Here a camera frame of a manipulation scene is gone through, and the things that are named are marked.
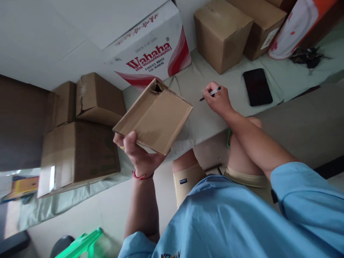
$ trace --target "pen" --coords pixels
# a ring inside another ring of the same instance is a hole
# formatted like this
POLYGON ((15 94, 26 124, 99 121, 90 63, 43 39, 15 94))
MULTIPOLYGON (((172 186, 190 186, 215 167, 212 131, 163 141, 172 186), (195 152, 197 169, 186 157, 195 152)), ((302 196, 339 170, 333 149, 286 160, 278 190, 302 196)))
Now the pen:
POLYGON ((212 97, 214 97, 215 93, 217 93, 219 90, 221 89, 221 87, 218 87, 217 89, 213 90, 212 92, 210 92, 210 95, 212 97))

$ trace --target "wristband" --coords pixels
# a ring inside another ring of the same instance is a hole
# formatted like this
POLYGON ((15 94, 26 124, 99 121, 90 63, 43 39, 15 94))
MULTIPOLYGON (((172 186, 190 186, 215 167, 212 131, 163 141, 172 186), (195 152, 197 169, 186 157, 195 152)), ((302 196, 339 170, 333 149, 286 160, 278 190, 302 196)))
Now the wristband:
POLYGON ((133 170, 133 171, 132 171, 132 175, 133 175, 134 178, 136 178, 136 179, 138 179, 138 180, 145 180, 145 179, 149 179, 149 178, 153 177, 154 172, 153 172, 153 174, 151 174, 149 177, 146 177, 146 175, 143 175, 143 176, 141 176, 141 177, 137 177, 136 174, 135 174, 135 170, 133 170))

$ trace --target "smartphone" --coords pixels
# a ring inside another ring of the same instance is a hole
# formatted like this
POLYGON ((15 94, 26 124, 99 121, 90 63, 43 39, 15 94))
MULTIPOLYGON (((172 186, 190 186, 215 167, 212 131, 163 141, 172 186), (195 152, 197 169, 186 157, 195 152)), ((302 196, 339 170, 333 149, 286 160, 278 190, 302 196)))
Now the smartphone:
POLYGON ((259 68, 243 73, 250 106, 261 106, 272 103, 272 96, 264 69, 259 68))

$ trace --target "table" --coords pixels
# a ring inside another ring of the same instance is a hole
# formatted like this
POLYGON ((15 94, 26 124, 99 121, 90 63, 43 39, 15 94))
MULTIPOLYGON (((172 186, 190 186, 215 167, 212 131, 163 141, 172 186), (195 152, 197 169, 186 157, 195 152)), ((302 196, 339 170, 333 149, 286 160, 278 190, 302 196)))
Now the table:
MULTIPOLYGON (((220 85, 226 86, 234 109, 244 116, 251 116, 283 101, 291 100, 306 90, 321 84, 328 77, 344 71, 344 22, 335 27, 319 43, 319 46, 321 46, 319 52, 333 59, 322 60, 312 75, 302 65, 294 64, 287 59, 272 60, 267 55, 263 55, 253 62, 243 57, 239 64, 219 75, 198 54, 197 50, 192 51, 192 64, 164 81, 170 89, 194 106, 184 128, 174 142, 166 162, 180 157, 193 146, 227 128, 226 123, 210 110, 205 101, 199 102, 201 90, 210 81, 216 81, 220 85), (247 70, 257 68, 263 68, 265 71, 273 102, 269 105, 251 107, 242 74, 247 70)), ((126 108, 129 109, 140 95, 140 91, 130 86, 123 91, 123 95, 126 108)), ((22 205, 18 223, 19 229, 25 230, 51 219, 85 199, 130 179, 133 166, 125 153, 121 149, 118 151, 121 164, 119 174, 90 186, 39 200, 35 199, 30 204, 22 205)))

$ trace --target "wahaha box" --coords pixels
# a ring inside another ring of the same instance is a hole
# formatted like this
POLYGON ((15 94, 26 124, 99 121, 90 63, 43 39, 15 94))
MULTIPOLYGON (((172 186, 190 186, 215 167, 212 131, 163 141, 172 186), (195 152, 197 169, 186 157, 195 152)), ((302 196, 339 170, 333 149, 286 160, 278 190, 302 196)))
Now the wahaha box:
POLYGON ((146 88, 191 64, 183 23, 172 1, 104 49, 105 63, 131 85, 146 88))

